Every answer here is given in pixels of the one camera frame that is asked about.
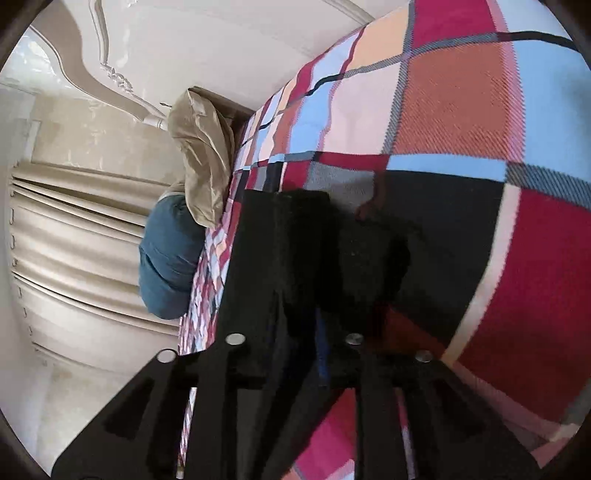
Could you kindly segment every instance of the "plaid blanket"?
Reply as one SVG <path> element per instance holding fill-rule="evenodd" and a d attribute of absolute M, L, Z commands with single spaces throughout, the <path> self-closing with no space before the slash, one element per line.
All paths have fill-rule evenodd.
<path fill-rule="evenodd" d="M 354 31 L 251 118 L 180 352 L 215 338 L 243 191 L 324 190 L 419 232 L 386 347 L 431 350 L 545 465 L 591 404 L 590 112 L 537 0 L 413 0 Z M 353 478 L 354 410 L 347 392 L 286 479 Z"/>

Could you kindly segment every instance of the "decorative carving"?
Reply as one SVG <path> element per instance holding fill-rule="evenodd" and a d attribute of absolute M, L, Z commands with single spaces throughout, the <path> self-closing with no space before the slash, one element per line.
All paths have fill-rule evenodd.
<path fill-rule="evenodd" d="M 106 63 L 101 63 L 100 67 L 107 72 L 107 76 L 116 83 L 117 87 L 119 87 L 120 90 L 123 90 L 124 92 L 133 95 L 134 88 L 132 87 L 131 82 L 127 78 L 125 78 L 123 75 L 118 73 L 113 67 Z"/>
<path fill-rule="evenodd" d="M 111 65 L 109 65 L 109 33 L 107 31 L 107 23 L 105 20 L 105 12 L 103 11 L 102 0 L 89 0 L 90 14 L 92 15 L 92 22 L 95 26 L 96 36 L 99 39 L 99 61 L 100 68 L 103 69 L 107 76 L 115 82 L 117 88 L 123 93 L 132 97 L 136 102 L 146 107 L 153 115 L 165 118 L 166 116 L 158 110 L 154 105 L 146 102 L 142 97 L 134 93 L 134 87 L 131 82 L 125 78 L 124 75 L 117 72 Z"/>

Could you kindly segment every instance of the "wall molding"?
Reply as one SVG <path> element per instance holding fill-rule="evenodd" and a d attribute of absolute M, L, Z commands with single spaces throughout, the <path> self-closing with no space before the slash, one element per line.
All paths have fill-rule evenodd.
<path fill-rule="evenodd" d="M 359 5 L 355 5 L 351 0 L 322 0 L 325 4 L 336 8 L 347 17 L 355 20 L 359 25 L 367 25 L 375 20 L 373 16 L 367 13 Z"/>
<path fill-rule="evenodd" d="M 107 30 L 103 2 L 102 0 L 89 0 L 88 6 L 90 8 L 92 22 L 95 26 L 96 36 L 99 40 L 100 68 L 106 72 L 107 77 L 117 85 L 117 88 L 121 92 L 129 95 L 134 101 L 147 108 L 152 115 L 166 118 L 166 115 L 164 115 L 158 108 L 145 101 L 142 97 L 136 95 L 131 82 L 122 73 L 117 72 L 114 67 L 109 65 L 109 32 Z"/>

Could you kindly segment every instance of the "blue square pattern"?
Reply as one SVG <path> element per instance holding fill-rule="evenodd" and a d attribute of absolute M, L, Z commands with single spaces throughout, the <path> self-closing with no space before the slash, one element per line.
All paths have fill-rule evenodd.
<path fill-rule="evenodd" d="M 591 70 L 580 53 L 513 42 L 525 105 L 525 162 L 591 181 Z"/>

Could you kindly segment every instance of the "bed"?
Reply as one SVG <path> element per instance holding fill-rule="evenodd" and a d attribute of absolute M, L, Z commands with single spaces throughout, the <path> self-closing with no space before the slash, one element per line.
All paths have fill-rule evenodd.
<path fill-rule="evenodd" d="M 355 30 L 250 118 L 180 353 L 215 339 L 244 191 L 323 190 L 414 228 L 384 346 L 431 351 L 546 465 L 591 406 L 589 112 L 591 72 L 537 0 L 413 0 Z M 345 392 L 285 480 L 353 478 L 354 411 Z"/>

